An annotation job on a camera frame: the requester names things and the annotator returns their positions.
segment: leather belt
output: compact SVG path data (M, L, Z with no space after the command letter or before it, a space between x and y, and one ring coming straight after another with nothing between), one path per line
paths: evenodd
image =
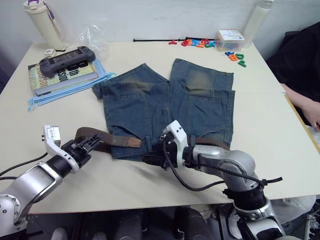
M75 134L74 140L79 143L87 137L94 134L102 134L102 141L95 147L94 150L99 152L111 153L112 146L127 147L127 148L140 148L142 141L139 138L130 136L115 136L105 131L101 131L92 127L80 127ZM218 146L225 150L230 150L227 145L222 142L216 141L208 137L195 137L195 144Z

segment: person's hand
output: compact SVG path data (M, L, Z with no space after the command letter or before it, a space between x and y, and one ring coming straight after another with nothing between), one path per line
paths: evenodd
M310 101L301 110L315 131L320 132L320 102Z

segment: small white box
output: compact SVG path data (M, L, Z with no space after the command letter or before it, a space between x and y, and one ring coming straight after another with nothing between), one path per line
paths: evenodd
M56 50L54 50L53 48L48 48L47 50L45 50L44 55L47 58L53 58L56 55Z
M246 40L238 30L219 30L215 35L215 45L219 52L240 51Z

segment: light blue fabric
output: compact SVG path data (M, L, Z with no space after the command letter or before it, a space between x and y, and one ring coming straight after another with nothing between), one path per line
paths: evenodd
M101 65L100 61L97 58L92 63L99 77L102 77L107 74L105 68Z
M51 93L48 93L45 95L34 96L33 98L28 100L28 103L29 103L28 111L30 112L35 107L35 104L38 104L38 106L42 106L42 105L50 103L56 99L60 99L65 96L80 92L80 91L88 89L88 88L91 88L94 84L107 81L107 80L111 79L112 77L114 77L115 75L116 75L115 73L109 72L109 73L105 74L104 76L99 77L98 79L90 81L90 82L77 84L74 87L68 87L68 88L62 89L60 91L54 91L54 92L51 92Z

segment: belt loop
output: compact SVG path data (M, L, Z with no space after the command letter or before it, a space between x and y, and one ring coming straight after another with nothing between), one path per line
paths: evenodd
M145 142L146 142L146 146L148 148L148 152L152 152L152 143L151 143L150 137L146 136Z
M190 147L194 147L196 145L196 136L191 135L190 136Z

